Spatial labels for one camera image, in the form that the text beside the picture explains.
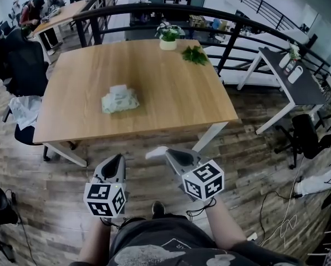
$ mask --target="tissue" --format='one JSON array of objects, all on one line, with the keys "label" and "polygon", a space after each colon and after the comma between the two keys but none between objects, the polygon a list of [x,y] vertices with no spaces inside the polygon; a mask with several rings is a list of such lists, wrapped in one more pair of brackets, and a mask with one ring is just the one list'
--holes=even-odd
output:
[{"label": "tissue", "polygon": [[112,86],[110,93],[101,99],[103,113],[114,113],[139,106],[137,96],[133,89],[127,89],[126,85]]}]

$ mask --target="wooden table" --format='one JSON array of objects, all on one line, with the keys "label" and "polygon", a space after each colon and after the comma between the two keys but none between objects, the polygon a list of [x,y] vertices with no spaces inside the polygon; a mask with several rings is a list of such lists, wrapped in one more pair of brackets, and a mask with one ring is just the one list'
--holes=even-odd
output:
[{"label": "wooden table", "polygon": [[61,28],[62,24],[70,23],[73,21],[73,17],[78,14],[86,5],[86,0],[81,0],[78,2],[71,3],[69,5],[63,6],[60,8],[61,13],[57,16],[52,17],[48,23],[40,24],[34,31],[33,36],[36,37],[37,41],[42,45],[42,49],[44,51],[44,56],[46,61],[51,64],[49,56],[47,54],[46,48],[44,47],[43,42],[41,41],[39,35],[45,32],[47,29],[51,29],[54,27],[58,27],[59,31],[64,38],[63,30]]},{"label": "wooden table", "polygon": [[[167,52],[159,48],[159,40],[133,40],[61,54],[43,97],[33,142],[85,166],[58,143],[213,124],[193,148],[200,151],[238,117],[211,63],[183,60],[181,52],[188,45],[200,44],[178,40],[178,49]],[[121,84],[135,90],[140,106],[103,114],[101,97]]]},{"label": "wooden table", "polygon": [[261,59],[264,59],[289,100],[288,105],[286,105],[274,117],[272,117],[258,130],[256,130],[256,134],[261,134],[270,126],[274,125],[278,120],[288,114],[297,105],[314,105],[315,107],[309,112],[309,115],[311,115],[317,112],[325,104],[323,93],[321,92],[318,83],[313,79],[312,73],[307,69],[307,67],[302,62],[296,63],[296,66],[300,65],[303,68],[303,73],[296,80],[296,82],[291,84],[288,81],[288,76],[284,74],[283,69],[279,66],[282,58],[283,55],[278,52],[273,52],[268,48],[259,48],[259,53],[255,57],[252,65],[249,67],[242,82],[237,87],[238,90],[242,89],[242,87],[245,85],[245,82],[253,73]]}]

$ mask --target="white cube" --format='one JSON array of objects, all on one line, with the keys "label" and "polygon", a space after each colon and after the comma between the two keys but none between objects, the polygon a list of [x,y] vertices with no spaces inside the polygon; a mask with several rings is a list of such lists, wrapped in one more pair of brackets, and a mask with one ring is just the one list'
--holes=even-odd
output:
[{"label": "white cube", "polygon": [[185,192],[206,201],[225,189],[225,172],[211,160],[182,175]]},{"label": "white cube", "polygon": [[123,184],[87,183],[84,203],[94,216],[116,218],[126,203]]}]

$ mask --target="shoe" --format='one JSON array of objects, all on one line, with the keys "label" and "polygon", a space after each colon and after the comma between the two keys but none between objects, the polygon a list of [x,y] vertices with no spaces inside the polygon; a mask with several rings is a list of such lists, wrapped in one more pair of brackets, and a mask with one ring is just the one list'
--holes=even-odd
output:
[{"label": "shoe", "polygon": [[153,214],[162,214],[164,215],[165,214],[165,207],[163,205],[163,203],[159,202],[159,201],[155,201],[153,203],[153,206],[152,206],[152,213]]},{"label": "shoe", "polygon": [[53,55],[54,53],[55,53],[55,50],[54,49],[50,49],[50,50],[47,51],[47,54],[49,56]]},{"label": "shoe", "polygon": [[56,48],[58,46],[60,46],[63,42],[58,42],[56,45],[52,46],[51,48]]}]

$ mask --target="white flower pot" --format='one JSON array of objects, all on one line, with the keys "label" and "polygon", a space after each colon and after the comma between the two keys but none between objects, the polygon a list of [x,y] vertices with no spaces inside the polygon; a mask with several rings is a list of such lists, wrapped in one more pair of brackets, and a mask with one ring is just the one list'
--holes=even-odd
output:
[{"label": "white flower pot", "polygon": [[166,42],[164,40],[160,40],[160,48],[162,50],[175,50],[177,47],[177,42],[176,40],[173,42]]},{"label": "white flower pot", "polygon": [[290,60],[289,54],[287,53],[280,61],[280,63],[278,64],[281,68],[284,68],[288,62]]}]

